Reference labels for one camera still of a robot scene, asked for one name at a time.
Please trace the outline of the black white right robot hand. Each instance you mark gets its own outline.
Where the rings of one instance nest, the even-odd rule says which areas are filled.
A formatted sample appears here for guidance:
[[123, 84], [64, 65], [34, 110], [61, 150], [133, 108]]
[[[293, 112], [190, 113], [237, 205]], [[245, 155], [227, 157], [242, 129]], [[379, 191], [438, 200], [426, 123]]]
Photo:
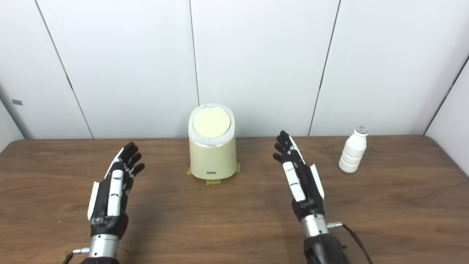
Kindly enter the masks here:
[[308, 165], [298, 146], [284, 130], [276, 137], [277, 152], [273, 158], [278, 161], [286, 175], [293, 200], [292, 208], [296, 218], [325, 215], [325, 192], [315, 164]]

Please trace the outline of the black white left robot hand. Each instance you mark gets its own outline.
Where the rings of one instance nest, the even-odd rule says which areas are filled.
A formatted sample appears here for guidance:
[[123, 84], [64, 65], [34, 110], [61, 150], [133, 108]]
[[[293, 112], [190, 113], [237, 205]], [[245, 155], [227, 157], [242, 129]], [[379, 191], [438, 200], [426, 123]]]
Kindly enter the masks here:
[[137, 163], [141, 158], [138, 146], [129, 142], [114, 157], [104, 179], [94, 182], [87, 212], [92, 237], [124, 236], [129, 222], [128, 195], [135, 176], [145, 168], [143, 163]]

